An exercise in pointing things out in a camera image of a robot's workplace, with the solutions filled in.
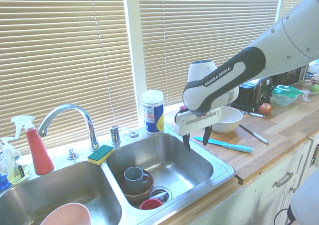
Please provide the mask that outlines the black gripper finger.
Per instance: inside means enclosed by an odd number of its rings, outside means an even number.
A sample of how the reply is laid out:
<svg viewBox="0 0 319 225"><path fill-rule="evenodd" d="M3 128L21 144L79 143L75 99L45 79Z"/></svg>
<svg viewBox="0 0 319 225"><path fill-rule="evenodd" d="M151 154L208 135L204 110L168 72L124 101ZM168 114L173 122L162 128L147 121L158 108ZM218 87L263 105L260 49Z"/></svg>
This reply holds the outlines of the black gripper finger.
<svg viewBox="0 0 319 225"><path fill-rule="evenodd" d="M210 135L211 135L211 132L212 132L212 126L207 126L205 128L205 131L204 131L204 136L203 136L203 145L206 146L208 141L209 141L209 138L210 138Z"/></svg>
<svg viewBox="0 0 319 225"><path fill-rule="evenodd" d="M190 134L186 134L182 136L184 147L187 149L188 152L190 152L190 144L189 144Z"/></svg>

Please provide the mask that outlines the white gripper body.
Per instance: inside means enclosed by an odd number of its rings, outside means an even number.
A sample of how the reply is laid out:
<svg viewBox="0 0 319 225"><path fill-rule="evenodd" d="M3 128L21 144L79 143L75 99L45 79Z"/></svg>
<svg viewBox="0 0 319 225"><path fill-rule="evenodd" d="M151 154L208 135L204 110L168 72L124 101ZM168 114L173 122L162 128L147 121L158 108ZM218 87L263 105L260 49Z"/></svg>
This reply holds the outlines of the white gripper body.
<svg viewBox="0 0 319 225"><path fill-rule="evenodd" d="M174 132L178 135L187 135L212 126L220 119L221 108L213 109L205 115L196 115L188 109L180 110L175 117Z"/></svg>

